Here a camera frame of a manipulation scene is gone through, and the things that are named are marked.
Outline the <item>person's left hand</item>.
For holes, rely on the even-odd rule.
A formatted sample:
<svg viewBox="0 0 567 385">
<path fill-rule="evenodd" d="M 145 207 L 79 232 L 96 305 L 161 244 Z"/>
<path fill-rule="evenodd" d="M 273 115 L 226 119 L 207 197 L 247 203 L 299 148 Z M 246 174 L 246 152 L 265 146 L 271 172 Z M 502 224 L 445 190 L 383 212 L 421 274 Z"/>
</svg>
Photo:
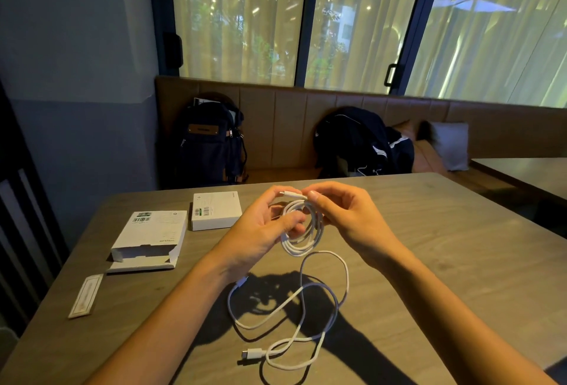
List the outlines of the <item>person's left hand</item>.
<svg viewBox="0 0 567 385">
<path fill-rule="evenodd" d="M 270 187 L 246 208 L 213 248 L 212 257 L 227 283 L 244 277 L 280 241 L 274 238 L 274 220 L 282 215 L 285 204 L 275 203 L 275 199 L 284 192 L 301 195 L 293 187 Z"/>
</svg>

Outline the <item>person's right hand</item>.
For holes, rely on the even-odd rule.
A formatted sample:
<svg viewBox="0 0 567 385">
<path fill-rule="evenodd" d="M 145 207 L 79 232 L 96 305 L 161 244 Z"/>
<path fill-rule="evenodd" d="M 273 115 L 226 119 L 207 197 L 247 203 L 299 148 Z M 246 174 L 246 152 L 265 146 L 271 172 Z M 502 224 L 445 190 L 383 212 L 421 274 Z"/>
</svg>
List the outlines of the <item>person's right hand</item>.
<svg viewBox="0 0 567 385">
<path fill-rule="evenodd" d="M 302 194 L 307 196 L 309 190 L 326 195 L 339 204 L 339 223 L 331 225 L 371 267 L 379 269 L 403 248 L 365 189 L 324 181 L 303 188 Z"/>
</svg>

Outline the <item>person's left forearm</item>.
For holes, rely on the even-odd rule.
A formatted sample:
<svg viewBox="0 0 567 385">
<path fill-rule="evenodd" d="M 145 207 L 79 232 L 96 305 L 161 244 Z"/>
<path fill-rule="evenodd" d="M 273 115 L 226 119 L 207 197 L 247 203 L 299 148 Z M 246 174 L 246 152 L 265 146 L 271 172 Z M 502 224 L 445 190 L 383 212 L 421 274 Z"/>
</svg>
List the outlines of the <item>person's left forearm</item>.
<svg viewBox="0 0 567 385">
<path fill-rule="evenodd" d="M 167 385 L 222 290 L 246 273 L 207 254 L 84 385 Z"/>
</svg>

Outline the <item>person's right forearm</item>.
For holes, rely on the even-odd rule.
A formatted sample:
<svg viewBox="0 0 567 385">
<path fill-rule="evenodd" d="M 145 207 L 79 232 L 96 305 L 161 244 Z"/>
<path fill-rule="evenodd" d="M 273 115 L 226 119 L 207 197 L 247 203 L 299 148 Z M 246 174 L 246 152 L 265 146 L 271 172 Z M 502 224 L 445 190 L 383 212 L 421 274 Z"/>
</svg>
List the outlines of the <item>person's right forearm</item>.
<svg viewBox="0 0 567 385">
<path fill-rule="evenodd" d="M 394 239 L 373 261 L 459 385 L 557 385 Z"/>
</svg>

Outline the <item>dark jacket with white stripes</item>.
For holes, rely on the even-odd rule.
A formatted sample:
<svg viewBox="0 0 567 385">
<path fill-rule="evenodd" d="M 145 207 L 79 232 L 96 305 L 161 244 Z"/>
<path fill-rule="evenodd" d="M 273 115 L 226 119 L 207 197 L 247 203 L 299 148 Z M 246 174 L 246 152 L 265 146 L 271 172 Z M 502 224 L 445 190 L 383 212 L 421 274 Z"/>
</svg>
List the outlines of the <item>dark jacket with white stripes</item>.
<svg viewBox="0 0 567 385">
<path fill-rule="evenodd" d="M 316 125 L 313 145 L 320 179 L 411 174 L 415 161 L 410 134 L 356 107 L 325 116 Z"/>
</svg>

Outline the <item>closed white cardboard box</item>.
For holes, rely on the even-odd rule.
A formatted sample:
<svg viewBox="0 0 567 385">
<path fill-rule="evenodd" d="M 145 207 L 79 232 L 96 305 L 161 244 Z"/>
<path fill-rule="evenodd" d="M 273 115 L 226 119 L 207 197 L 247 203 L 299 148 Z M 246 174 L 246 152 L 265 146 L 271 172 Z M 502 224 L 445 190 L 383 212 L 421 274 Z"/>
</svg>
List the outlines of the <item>closed white cardboard box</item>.
<svg viewBox="0 0 567 385">
<path fill-rule="evenodd" d="M 230 228 L 241 216 L 237 191 L 195 193 L 193 196 L 192 231 Z"/>
</svg>

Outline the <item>brown cushion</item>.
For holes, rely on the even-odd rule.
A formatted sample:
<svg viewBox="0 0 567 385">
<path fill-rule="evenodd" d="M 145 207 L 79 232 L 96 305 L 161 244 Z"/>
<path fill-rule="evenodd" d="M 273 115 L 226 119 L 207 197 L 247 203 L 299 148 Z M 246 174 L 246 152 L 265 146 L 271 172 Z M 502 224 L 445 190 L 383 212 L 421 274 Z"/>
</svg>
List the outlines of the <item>brown cushion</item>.
<svg viewBox="0 0 567 385">
<path fill-rule="evenodd" d="M 444 166 L 441 157 L 430 142 L 425 139 L 417 140 L 415 126 L 411 120 L 398 123 L 392 127 L 412 142 L 414 148 L 412 173 L 436 173 L 445 177 L 449 176 L 449 172 Z"/>
</svg>

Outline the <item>dark backpack with brown patch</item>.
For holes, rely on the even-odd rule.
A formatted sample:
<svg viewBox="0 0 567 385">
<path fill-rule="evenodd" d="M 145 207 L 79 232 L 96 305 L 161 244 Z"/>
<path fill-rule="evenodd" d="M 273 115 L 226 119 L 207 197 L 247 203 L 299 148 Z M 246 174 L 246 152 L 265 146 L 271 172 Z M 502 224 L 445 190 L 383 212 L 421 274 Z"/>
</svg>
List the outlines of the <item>dark backpack with brown patch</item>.
<svg viewBox="0 0 567 385">
<path fill-rule="evenodd" d="M 204 92 L 177 117 L 171 135 L 175 188 L 236 185 L 247 181 L 244 114 L 231 98 Z"/>
</svg>

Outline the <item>open white cardboard box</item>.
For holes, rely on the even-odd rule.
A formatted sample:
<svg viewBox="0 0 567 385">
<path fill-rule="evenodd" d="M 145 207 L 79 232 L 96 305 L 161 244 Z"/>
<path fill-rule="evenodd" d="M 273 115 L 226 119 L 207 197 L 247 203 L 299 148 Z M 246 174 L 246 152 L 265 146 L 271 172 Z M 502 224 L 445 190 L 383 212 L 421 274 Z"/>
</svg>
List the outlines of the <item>open white cardboard box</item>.
<svg viewBox="0 0 567 385">
<path fill-rule="evenodd" d="M 171 270 L 187 232 L 188 211 L 136 211 L 111 247 L 106 274 Z"/>
</svg>

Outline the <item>grey cushion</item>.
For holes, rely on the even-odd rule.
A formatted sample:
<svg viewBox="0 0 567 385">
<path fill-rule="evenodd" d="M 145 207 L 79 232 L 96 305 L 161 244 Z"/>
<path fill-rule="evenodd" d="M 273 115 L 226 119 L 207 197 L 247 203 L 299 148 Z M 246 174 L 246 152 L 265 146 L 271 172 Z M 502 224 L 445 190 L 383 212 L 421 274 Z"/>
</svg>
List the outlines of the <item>grey cushion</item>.
<svg viewBox="0 0 567 385">
<path fill-rule="evenodd" d="M 450 172 L 469 169 L 468 123 L 430 123 L 431 144 Z"/>
</svg>

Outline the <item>sheer cream curtain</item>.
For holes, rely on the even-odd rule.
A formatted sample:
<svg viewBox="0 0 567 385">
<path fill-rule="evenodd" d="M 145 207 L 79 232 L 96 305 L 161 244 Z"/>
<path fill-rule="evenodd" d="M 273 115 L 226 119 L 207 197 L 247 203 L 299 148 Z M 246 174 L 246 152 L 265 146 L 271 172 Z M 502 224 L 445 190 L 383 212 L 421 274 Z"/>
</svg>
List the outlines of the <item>sheer cream curtain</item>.
<svg viewBox="0 0 567 385">
<path fill-rule="evenodd" d="M 180 75 L 567 109 L 567 0 L 173 0 Z"/>
</svg>

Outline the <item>neighbouring wooden table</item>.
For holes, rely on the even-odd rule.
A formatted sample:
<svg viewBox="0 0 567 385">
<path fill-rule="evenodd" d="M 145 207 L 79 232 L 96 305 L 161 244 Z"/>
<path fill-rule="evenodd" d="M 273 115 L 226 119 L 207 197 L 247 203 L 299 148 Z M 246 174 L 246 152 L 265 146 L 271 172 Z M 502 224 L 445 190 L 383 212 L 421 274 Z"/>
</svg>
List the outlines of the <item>neighbouring wooden table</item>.
<svg viewBox="0 0 567 385">
<path fill-rule="evenodd" d="M 567 207 L 567 158 L 480 158 L 470 166 Z"/>
</svg>

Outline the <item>dark slatted wooden chair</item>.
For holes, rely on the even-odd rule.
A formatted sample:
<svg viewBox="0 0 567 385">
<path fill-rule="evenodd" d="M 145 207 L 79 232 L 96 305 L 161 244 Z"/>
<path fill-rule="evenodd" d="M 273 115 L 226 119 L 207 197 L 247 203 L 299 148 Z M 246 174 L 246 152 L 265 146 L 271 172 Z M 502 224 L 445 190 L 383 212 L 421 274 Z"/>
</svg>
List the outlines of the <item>dark slatted wooden chair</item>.
<svg viewBox="0 0 567 385">
<path fill-rule="evenodd" d="M 23 335 L 69 254 L 0 81 L 0 329 Z"/>
</svg>

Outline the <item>dark window frame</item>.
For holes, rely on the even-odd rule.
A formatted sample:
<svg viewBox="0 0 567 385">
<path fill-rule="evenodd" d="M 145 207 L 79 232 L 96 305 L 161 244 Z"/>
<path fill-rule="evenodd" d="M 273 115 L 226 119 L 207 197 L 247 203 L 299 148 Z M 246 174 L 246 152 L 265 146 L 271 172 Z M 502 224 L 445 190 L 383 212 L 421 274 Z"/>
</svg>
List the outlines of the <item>dark window frame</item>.
<svg viewBox="0 0 567 385">
<path fill-rule="evenodd" d="M 402 95 L 434 0 L 151 0 L 159 73 Z M 163 32 L 183 44 L 168 70 Z M 386 88 L 397 63 L 398 88 Z"/>
</svg>

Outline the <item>black wall-mounted latch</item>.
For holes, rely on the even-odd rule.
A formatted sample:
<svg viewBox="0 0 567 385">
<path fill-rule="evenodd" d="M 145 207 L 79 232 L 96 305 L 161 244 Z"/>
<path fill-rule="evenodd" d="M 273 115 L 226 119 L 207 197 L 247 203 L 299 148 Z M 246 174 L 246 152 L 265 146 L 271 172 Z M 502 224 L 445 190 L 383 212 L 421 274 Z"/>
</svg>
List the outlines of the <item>black wall-mounted latch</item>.
<svg viewBox="0 0 567 385">
<path fill-rule="evenodd" d="M 183 66 L 183 44 L 175 32 L 163 32 L 164 57 L 168 70 L 179 70 Z"/>
</svg>

